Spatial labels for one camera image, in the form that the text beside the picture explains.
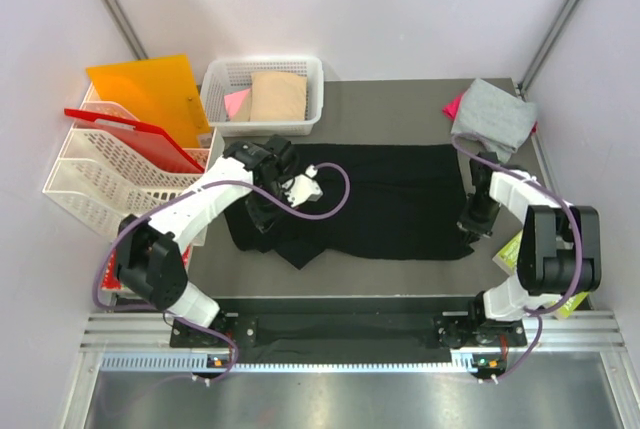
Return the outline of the black t shirt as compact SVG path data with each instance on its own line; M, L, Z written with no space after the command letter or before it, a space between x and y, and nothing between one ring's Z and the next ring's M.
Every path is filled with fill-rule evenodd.
M456 261L472 254L457 225L466 193L451 145L303 144L297 152L302 168L329 162L344 170L321 169L323 196L301 211L324 214L338 203L343 208L321 221L282 212L281 221L262 234L240 200L225 212L238 249L275 252L297 269L326 250L400 261Z

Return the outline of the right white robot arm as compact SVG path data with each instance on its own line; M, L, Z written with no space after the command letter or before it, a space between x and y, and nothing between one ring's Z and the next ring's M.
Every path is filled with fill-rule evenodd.
M521 224L515 271L501 284L480 292L468 314L453 324L451 346L469 340L488 345L513 333L526 315L562 306L576 293L601 282L600 223L590 206L565 202L529 173L499 164L497 155L471 157L471 181L458 226L473 243L492 234L502 209Z

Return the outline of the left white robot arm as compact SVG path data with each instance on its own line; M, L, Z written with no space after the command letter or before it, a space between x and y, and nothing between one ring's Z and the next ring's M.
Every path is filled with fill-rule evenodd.
M254 186L286 200L282 184L293 178L298 157L290 141L235 142L180 196L147 217L130 215L119 227L114 276L158 311L192 323L205 345L226 336L219 304L189 281L183 254L214 219Z

